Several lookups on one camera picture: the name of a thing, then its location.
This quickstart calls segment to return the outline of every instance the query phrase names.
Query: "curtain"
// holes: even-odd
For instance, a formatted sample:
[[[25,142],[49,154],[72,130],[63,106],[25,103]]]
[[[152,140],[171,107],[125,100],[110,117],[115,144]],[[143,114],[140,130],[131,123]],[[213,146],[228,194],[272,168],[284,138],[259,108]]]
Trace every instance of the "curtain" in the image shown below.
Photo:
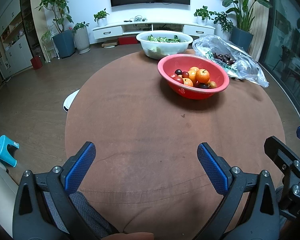
[[[251,24],[250,31],[250,33],[253,34],[253,39],[248,53],[254,58],[255,61],[258,61],[266,37],[269,9],[256,2],[253,5],[253,16],[255,16],[255,19]]]

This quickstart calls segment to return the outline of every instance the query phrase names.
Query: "bowl rim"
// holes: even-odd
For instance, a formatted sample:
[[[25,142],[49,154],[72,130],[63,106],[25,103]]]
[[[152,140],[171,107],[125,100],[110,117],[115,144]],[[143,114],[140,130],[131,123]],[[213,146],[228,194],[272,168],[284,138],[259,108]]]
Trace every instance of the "bowl rim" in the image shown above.
[[[213,89],[201,89],[201,88],[195,88],[195,87],[189,87],[189,86],[186,86],[184,84],[181,84],[175,80],[173,80],[172,78],[170,78],[166,73],[165,71],[163,70],[163,65],[164,63],[166,63],[169,59],[171,58],[174,58],[174,57],[195,57],[195,58],[198,58],[200,60],[203,60],[203,61],[206,61],[207,63],[209,64],[212,64],[214,65],[216,68],[218,68],[220,70],[220,72],[222,73],[223,77],[224,77],[224,82],[221,86],[217,87],[217,88],[213,88]],[[174,54],[174,55],[170,55],[170,56],[166,56],[164,57],[163,59],[161,59],[158,63],[158,71],[160,73],[160,75],[165,79],[167,80],[168,82],[178,86],[178,87],[182,87],[186,90],[189,90],[189,91],[192,91],[192,92],[198,92],[198,93],[218,93],[218,92],[221,92],[223,90],[225,90],[228,85],[229,85],[229,77],[228,77],[228,74],[226,73],[226,71],[221,67],[219,66],[217,63],[214,63],[213,61],[209,60],[209,59],[206,59],[206,58],[203,58],[203,57],[199,57],[197,55],[191,55],[191,54]]]
[[[144,40],[144,39],[141,39],[141,38],[140,38],[141,34],[145,34],[145,33],[153,33],[153,32],[182,33],[183,35],[188,36],[189,41],[182,41],[182,42],[158,42],[158,41],[148,41],[148,40]],[[185,33],[183,33],[183,32],[166,31],[166,30],[162,30],[162,31],[160,31],[160,30],[155,30],[155,31],[146,31],[146,32],[142,32],[142,33],[139,33],[139,34],[136,36],[136,39],[137,39],[138,41],[147,41],[147,42],[152,42],[152,43],[155,43],[155,44],[162,44],[162,45],[166,45],[166,44],[169,44],[169,45],[171,45],[171,44],[184,44],[184,43],[191,43],[191,42],[193,42],[193,38],[192,38],[190,35],[188,35],[188,34],[185,34]]]

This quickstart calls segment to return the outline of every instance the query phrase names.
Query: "clear plastic bag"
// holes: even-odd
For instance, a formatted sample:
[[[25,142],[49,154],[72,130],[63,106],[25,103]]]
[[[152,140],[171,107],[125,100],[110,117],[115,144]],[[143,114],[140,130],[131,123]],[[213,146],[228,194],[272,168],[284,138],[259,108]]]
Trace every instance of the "clear plastic bag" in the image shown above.
[[[252,83],[258,84],[264,88],[269,86],[265,75],[254,59],[249,56],[243,48],[237,47],[230,41],[225,42],[216,35],[201,35],[200,38],[193,41],[192,47],[195,54],[200,57],[205,57],[217,63],[227,72],[229,77],[239,79],[247,79]],[[229,54],[236,62],[232,65],[227,65],[223,61],[213,57],[213,52],[216,54]]]

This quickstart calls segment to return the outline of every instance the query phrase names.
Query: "red colander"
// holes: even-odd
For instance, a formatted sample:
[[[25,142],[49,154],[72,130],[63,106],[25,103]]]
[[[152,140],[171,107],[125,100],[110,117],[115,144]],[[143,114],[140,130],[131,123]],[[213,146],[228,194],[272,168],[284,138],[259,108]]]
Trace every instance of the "red colander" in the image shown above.
[[[217,88],[200,89],[188,87],[169,77],[169,75],[174,73],[177,69],[189,71],[189,69],[194,66],[199,69],[204,68],[208,70],[210,80],[217,84]],[[213,94],[225,90],[229,85],[229,77],[222,67],[211,60],[190,54],[175,54],[164,57],[158,63],[158,71],[160,75],[168,81],[169,86],[176,93],[189,99],[205,99],[211,97]]]

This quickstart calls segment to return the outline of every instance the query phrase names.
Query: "white plant pot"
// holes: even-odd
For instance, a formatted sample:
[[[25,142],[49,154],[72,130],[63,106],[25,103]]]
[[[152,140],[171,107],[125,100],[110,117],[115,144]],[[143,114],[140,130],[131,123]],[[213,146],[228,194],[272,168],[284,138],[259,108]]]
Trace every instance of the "white plant pot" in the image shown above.
[[[97,19],[97,23],[99,27],[106,26],[108,24],[107,17],[102,19]]]
[[[208,21],[208,18],[205,18],[204,20],[202,20],[201,16],[197,16],[197,23],[198,24],[200,24],[200,25],[207,25],[207,21]]]
[[[221,25],[217,24],[216,25],[216,30],[215,30],[215,35],[219,36],[220,38],[222,38],[225,41],[229,41],[231,33],[227,32],[227,31],[223,31],[221,29]]]
[[[86,26],[80,28],[79,30],[73,31],[73,39],[79,54],[88,52],[90,50],[90,41]]]

